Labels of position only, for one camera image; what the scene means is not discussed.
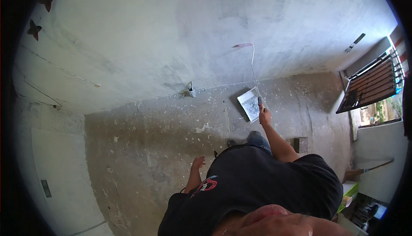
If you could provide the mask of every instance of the jeans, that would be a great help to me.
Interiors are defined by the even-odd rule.
[[[270,150],[269,143],[260,134],[259,131],[252,131],[248,136],[247,145],[254,145],[261,147],[265,152],[272,156],[272,151]]]

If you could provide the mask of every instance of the man's arm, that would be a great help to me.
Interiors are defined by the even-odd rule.
[[[192,167],[190,168],[190,176],[189,176],[188,184],[186,185],[184,193],[188,194],[189,191],[196,188],[202,183],[202,180],[199,174],[199,169],[202,166],[206,165],[204,161],[205,161],[204,156],[198,156],[193,160]]]
[[[299,156],[293,147],[283,140],[270,125],[271,114],[269,110],[263,108],[263,104],[259,106],[259,110],[259,121],[265,130],[273,156],[283,163],[298,159]]]

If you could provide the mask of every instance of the concrete floor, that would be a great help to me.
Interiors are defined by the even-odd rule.
[[[259,81],[272,126],[285,139],[309,138],[309,153],[321,155],[340,179],[351,159],[347,113],[335,114],[343,97],[338,74],[306,74]],[[156,235],[168,199],[189,176],[191,162],[225,140],[244,142],[251,130],[237,97],[254,87],[241,83],[131,103],[86,115],[86,157],[97,203],[116,236]]]

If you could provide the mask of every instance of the paint tray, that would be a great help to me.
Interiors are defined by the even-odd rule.
[[[256,87],[239,96],[237,100],[245,110],[251,123],[259,120],[258,90]]]

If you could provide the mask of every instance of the black t-shirt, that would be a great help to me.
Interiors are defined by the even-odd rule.
[[[210,236],[228,212],[269,204],[331,220],[342,196],[336,174],[316,154],[281,163],[259,147],[234,146],[214,160],[198,187],[172,195],[158,235]]]

